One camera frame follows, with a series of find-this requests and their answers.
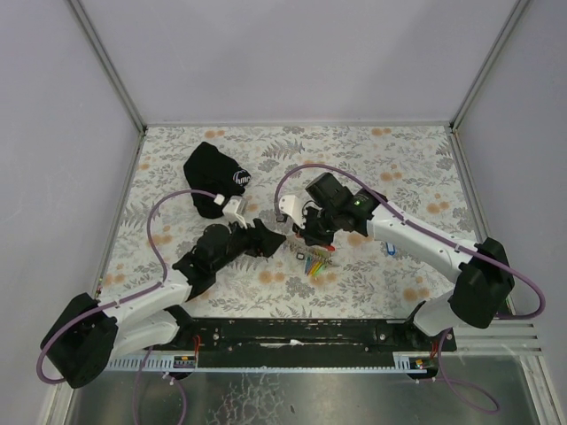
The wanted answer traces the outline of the key bunch with coloured tags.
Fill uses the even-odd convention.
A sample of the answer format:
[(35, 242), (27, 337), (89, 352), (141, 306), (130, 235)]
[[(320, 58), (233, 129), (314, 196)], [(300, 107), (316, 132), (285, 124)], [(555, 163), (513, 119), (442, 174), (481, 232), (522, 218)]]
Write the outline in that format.
[(332, 246), (307, 246), (295, 236), (289, 236), (283, 248), (291, 252), (295, 259), (303, 262), (306, 276), (317, 276), (337, 265), (333, 259), (336, 250)]

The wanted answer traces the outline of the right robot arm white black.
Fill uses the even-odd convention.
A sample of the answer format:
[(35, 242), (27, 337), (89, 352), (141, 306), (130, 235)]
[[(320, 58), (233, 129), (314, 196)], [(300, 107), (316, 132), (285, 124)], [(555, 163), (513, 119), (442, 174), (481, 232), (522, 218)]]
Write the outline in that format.
[(488, 328), (514, 287), (506, 252), (492, 238), (475, 243), (438, 231), (371, 189), (351, 192), (330, 173), (306, 191), (312, 206), (292, 195), (277, 203), (306, 245), (330, 248), (336, 232), (358, 233), (418, 257), (454, 285), (411, 313), (409, 322), (427, 336), (461, 325)]

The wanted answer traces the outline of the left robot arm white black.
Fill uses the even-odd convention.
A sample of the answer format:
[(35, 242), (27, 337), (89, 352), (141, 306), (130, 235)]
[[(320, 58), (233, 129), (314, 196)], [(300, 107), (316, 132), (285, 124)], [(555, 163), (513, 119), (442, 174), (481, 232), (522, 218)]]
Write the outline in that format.
[(209, 290), (217, 273), (241, 255), (269, 258), (285, 240), (260, 219), (213, 224), (162, 281), (107, 301), (88, 293), (74, 297), (40, 343), (38, 377), (50, 383), (43, 372), (48, 359), (60, 374), (57, 381), (78, 389), (120, 356), (156, 345), (184, 347), (195, 333), (182, 305)]

